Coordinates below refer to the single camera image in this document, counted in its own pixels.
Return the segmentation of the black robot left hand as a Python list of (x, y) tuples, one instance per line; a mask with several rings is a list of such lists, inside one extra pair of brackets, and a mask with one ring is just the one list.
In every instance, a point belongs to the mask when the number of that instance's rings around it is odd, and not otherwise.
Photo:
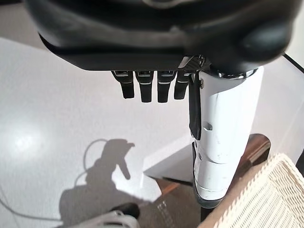
[(126, 99), (189, 96), (199, 204), (225, 197), (250, 135), (264, 74), (290, 43), (300, 0), (27, 0), (48, 50), (110, 71)]

